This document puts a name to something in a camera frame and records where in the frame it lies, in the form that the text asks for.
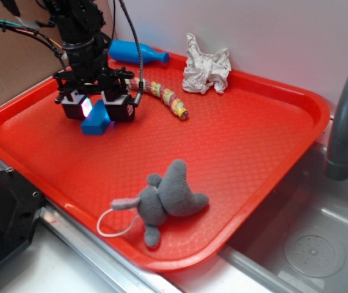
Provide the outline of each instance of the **stuffed animal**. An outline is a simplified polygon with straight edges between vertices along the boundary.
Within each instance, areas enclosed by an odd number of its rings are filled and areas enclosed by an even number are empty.
[[[204,209],[209,199],[205,194],[192,193],[186,180],[186,164],[180,159],[171,163],[163,178],[158,174],[151,174],[147,183],[148,186],[136,198],[114,200],[111,206],[114,211],[136,208],[145,224],[145,243],[148,247],[155,248],[161,238],[158,226],[169,215],[192,215]]]

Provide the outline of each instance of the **crumpled paper towel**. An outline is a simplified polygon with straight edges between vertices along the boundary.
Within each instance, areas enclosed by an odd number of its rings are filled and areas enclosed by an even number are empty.
[[[190,93],[203,95],[214,84],[218,93],[227,88],[227,77],[231,71],[228,49],[220,49],[215,54],[200,51],[194,35],[186,34],[187,67],[184,70],[183,89]]]

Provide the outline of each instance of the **colorful rope toy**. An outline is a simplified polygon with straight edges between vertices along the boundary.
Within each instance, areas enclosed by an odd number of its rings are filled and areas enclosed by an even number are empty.
[[[125,79],[125,81],[131,90],[139,89],[139,78]],[[144,92],[160,98],[161,101],[165,103],[175,115],[179,116],[180,119],[184,120],[187,118],[189,112],[186,110],[184,103],[178,98],[176,93],[167,89],[164,85],[158,84],[157,82],[151,82],[145,79],[143,79],[143,82]]]

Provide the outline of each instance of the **red tray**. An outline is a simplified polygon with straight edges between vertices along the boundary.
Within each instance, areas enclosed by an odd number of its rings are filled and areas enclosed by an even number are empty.
[[[123,64],[111,60],[112,68]],[[133,263],[156,272],[192,266],[219,251],[326,127],[325,101],[306,90],[238,71],[219,95],[182,89],[186,60],[145,66],[145,78],[176,92],[189,111],[174,116],[145,95],[131,123],[111,123],[102,136],[83,135],[80,121],[54,103],[46,81],[0,108],[0,159],[40,188],[49,200],[96,232],[98,217],[116,198],[136,197],[150,173],[163,175],[176,158],[188,166],[194,192],[209,196],[204,211],[169,217],[161,243],[149,249],[141,220],[124,236],[104,241]],[[136,65],[127,70],[138,72]],[[130,211],[112,212],[106,233],[125,229]]]

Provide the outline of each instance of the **sink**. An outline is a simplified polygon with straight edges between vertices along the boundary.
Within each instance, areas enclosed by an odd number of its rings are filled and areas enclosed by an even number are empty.
[[[348,180],[324,176],[324,154],[314,144],[228,242],[292,292],[348,292]]]

